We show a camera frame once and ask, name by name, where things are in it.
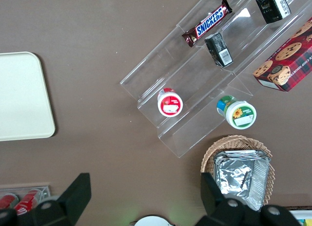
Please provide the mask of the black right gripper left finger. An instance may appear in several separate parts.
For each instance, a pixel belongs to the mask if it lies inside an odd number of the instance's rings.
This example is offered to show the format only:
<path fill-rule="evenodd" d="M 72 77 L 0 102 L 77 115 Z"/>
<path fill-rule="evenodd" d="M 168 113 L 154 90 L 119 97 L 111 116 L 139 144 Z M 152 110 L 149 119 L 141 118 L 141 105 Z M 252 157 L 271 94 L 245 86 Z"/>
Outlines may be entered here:
<path fill-rule="evenodd" d="M 89 173 L 81 173 L 57 200 L 40 203 L 17 215 L 14 209 L 0 211 L 2 226 L 74 226 L 91 199 Z"/>

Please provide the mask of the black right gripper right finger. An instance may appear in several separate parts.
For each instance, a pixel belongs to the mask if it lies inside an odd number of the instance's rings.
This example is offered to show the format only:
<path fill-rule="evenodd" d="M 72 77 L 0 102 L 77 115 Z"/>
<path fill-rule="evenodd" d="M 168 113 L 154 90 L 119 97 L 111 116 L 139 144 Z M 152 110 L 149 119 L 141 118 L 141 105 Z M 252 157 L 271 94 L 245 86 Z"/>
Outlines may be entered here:
<path fill-rule="evenodd" d="M 265 205 L 254 211 L 241 201 L 225 198 L 209 172 L 201 173 L 201 200 L 206 210 L 197 226 L 298 226 L 284 207 Z"/>

